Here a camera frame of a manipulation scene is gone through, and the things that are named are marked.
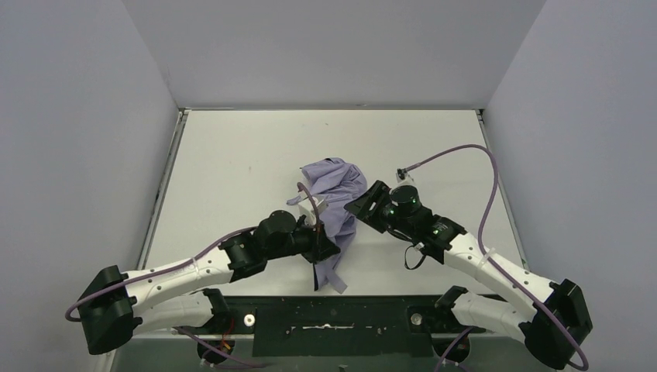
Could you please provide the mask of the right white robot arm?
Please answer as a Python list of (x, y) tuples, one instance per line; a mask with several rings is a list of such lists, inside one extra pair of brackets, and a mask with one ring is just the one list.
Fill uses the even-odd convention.
[(482, 245), (461, 225), (425, 207), (412, 184), (392, 189), (376, 181), (345, 209), (379, 233), (406, 238), (423, 255), (470, 276), (498, 296), (450, 288), (436, 306), (460, 325), (515, 339), (554, 370), (566, 368), (580, 353), (593, 323), (583, 291), (574, 282), (557, 283), (533, 274)]

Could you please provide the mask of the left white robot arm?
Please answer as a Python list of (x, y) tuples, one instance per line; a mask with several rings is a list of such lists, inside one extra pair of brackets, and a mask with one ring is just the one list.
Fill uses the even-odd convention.
[(148, 270), (101, 269), (65, 317), (81, 324), (88, 352), (100, 355), (140, 333), (202, 328), (229, 316), (218, 285), (259, 274), (271, 260), (300, 255), (318, 264), (339, 251), (323, 222), (277, 210), (186, 260)]

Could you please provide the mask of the black and lavender folding umbrella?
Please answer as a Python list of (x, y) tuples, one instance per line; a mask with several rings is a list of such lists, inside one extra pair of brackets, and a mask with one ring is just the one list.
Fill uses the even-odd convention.
[(342, 255), (356, 237), (356, 217), (345, 206), (362, 196), (368, 189), (364, 173), (355, 165), (338, 157), (328, 157), (301, 168), (303, 184), (314, 198), (327, 202), (319, 219), (325, 234), (339, 249), (336, 255), (314, 265), (315, 290), (330, 285), (342, 294), (345, 282), (336, 273)]

